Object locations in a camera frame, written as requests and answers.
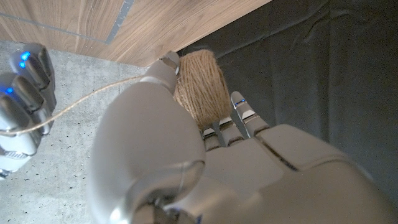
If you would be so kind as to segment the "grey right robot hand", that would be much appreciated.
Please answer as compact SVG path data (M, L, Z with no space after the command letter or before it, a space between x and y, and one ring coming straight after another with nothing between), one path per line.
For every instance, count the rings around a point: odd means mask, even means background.
M12 72L1 74L1 180L18 171L38 150L52 122L19 134L49 119L55 109L55 74L44 45L26 44L10 56Z

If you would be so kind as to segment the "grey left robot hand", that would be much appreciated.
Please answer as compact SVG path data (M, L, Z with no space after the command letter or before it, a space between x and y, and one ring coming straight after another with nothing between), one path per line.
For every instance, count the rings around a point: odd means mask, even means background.
M107 107L91 152L96 223L396 223L346 154L269 126L215 57L170 52Z

